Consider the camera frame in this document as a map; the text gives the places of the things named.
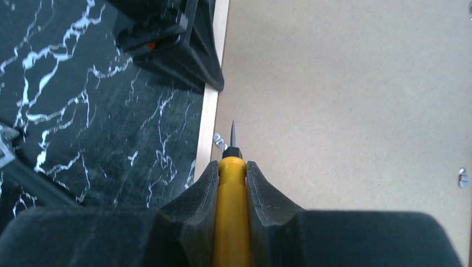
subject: screwdriver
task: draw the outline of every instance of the screwdriver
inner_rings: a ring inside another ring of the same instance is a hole
[[[213,266],[251,266],[247,164],[236,147],[234,121],[230,146],[218,163],[219,185],[215,216]]]

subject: metal bracket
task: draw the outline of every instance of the metal bracket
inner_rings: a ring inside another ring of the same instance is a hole
[[[220,136],[219,133],[215,133],[215,135],[213,136],[213,142],[215,143],[216,146],[218,146],[218,148],[222,152],[228,149],[228,145],[226,144],[226,142],[223,140],[223,138]]]
[[[12,141],[19,132],[0,122],[0,169],[16,159],[12,150]]]
[[[469,177],[467,176],[465,168],[460,168],[459,170],[459,186],[460,188],[467,188],[469,183]]]

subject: white marble veining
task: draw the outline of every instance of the white marble veining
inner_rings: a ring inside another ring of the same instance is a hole
[[[58,78],[63,78],[58,76],[58,72],[61,70],[63,65],[70,64],[70,62],[75,62],[78,57],[81,57],[81,53],[86,53],[86,51],[79,52],[77,50],[78,45],[82,42],[84,36],[89,34],[94,34],[96,28],[102,23],[102,18],[104,12],[108,9],[113,9],[111,6],[105,5],[100,1],[95,0],[80,0],[83,4],[86,3],[86,6],[81,11],[81,14],[77,14],[76,20],[70,24],[70,26],[64,31],[55,34],[62,35],[62,41],[57,43],[49,43],[48,45],[42,47],[36,47],[33,45],[33,39],[36,37],[41,37],[42,34],[51,33],[49,31],[52,27],[51,24],[55,23],[55,17],[57,16],[57,0],[51,1],[39,1],[37,2],[37,7],[34,12],[34,16],[31,17],[31,22],[28,24],[26,29],[16,29],[24,32],[24,35],[18,42],[10,48],[11,56],[6,59],[0,58],[0,78],[9,77],[13,74],[12,66],[21,66],[23,69],[22,75],[22,84],[11,82],[0,82],[0,98],[6,92],[12,92],[12,90],[18,91],[18,96],[15,101],[17,111],[14,118],[14,127],[19,127],[25,132],[28,132],[29,126],[39,127],[44,125],[41,135],[38,136],[39,142],[36,144],[39,148],[39,152],[36,156],[36,162],[34,170],[36,172],[43,173],[49,176],[54,182],[63,186],[66,189],[70,189],[70,185],[67,182],[61,181],[58,176],[62,172],[70,171],[72,168],[78,168],[83,170],[83,175],[78,179],[83,179],[81,185],[84,185],[80,192],[76,192],[76,201],[83,202],[86,199],[87,194],[90,193],[92,188],[92,177],[95,177],[96,167],[93,166],[95,158],[88,157],[88,150],[79,148],[69,155],[68,159],[61,162],[54,161],[52,167],[51,162],[49,162],[50,155],[48,149],[51,147],[51,144],[57,144],[55,142],[56,135],[69,131],[72,126],[80,126],[78,131],[75,131],[75,138],[79,138],[81,135],[84,135],[89,130],[90,126],[94,123],[96,116],[103,114],[97,113],[97,100],[91,99],[91,92],[95,90],[100,90],[100,84],[103,79],[111,79],[120,75],[120,73],[125,72],[132,66],[132,58],[126,54],[120,52],[120,50],[115,49],[114,55],[109,57],[109,62],[107,66],[104,66],[104,62],[91,62],[86,68],[82,68],[77,71],[80,73],[81,87],[78,88],[78,91],[74,95],[71,95],[67,101],[61,103],[61,107],[57,108],[54,111],[45,110],[40,106],[40,102],[44,103],[46,96],[51,90],[56,90],[51,86],[51,82]],[[22,7],[19,4],[14,3],[13,1],[3,1],[3,5],[10,9],[10,12],[15,12],[20,14],[22,12]],[[107,33],[103,35],[104,41],[109,42],[110,46],[113,44],[114,39],[109,38],[111,34]],[[45,69],[43,62],[49,62],[51,59],[54,59],[55,64],[48,66]],[[45,73],[39,79],[38,82],[33,81],[29,74],[31,72]],[[139,107],[141,102],[140,96],[135,93],[137,81],[142,76],[143,71],[138,70],[134,79],[127,80],[129,84],[129,92],[127,99],[124,99],[121,103],[125,107],[130,108],[132,105]],[[182,124],[178,125],[176,128],[162,128],[161,123],[165,117],[169,107],[175,101],[175,96],[177,94],[177,89],[172,88],[169,92],[161,93],[159,99],[155,101],[155,108],[149,116],[142,121],[141,127],[137,131],[137,135],[146,140],[146,135],[150,130],[158,132],[158,140],[155,140],[155,158],[152,166],[149,166],[149,170],[146,171],[147,175],[143,177],[146,179],[144,191],[147,192],[145,202],[142,205],[150,207],[151,199],[155,196],[154,190],[158,184],[163,186],[168,186],[172,181],[174,181],[176,175],[179,173],[178,168],[175,165],[174,160],[172,159],[171,154],[168,150],[168,143],[170,140],[180,139],[183,136],[184,131],[186,130],[188,124],[188,114],[189,107],[194,104],[194,101],[191,101],[189,98],[190,92],[187,92],[187,106],[185,107],[184,119]],[[113,120],[113,115],[108,115],[110,120]],[[114,129],[104,129],[104,131],[113,132]],[[128,167],[136,167],[141,162],[142,155],[145,155],[145,150],[149,149],[145,146],[136,145],[133,148],[133,151],[127,156],[124,157],[124,160],[128,160]],[[193,172],[195,169],[195,160],[191,163],[191,166],[187,166],[185,170],[186,183],[185,188],[188,188],[193,182]],[[114,179],[115,177],[108,175],[104,169],[99,168],[99,172],[103,179]],[[2,197],[2,185],[3,185],[3,173],[0,172],[0,198]],[[124,187],[127,184],[128,175],[124,175],[124,178],[120,180],[121,187],[117,190],[115,197],[112,202],[109,203],[112,206],[118,206],[120,201],[120,194],[122,194]],[[18,196],[14,207],[12,208],[13,215],[16,216],[19,206],[27,208],[30,204],[33,206],[36,203],[37,198],[31,196],[26,192],[22,192]]]

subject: black marble surface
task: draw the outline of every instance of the black marble surface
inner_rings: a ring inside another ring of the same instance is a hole
[[[193,182],[203,95],[134,66],[116,15],[100,0],[0,0],[0,120],[77,201],[160,207]],[[1,231],[36,197],[0,177]]]

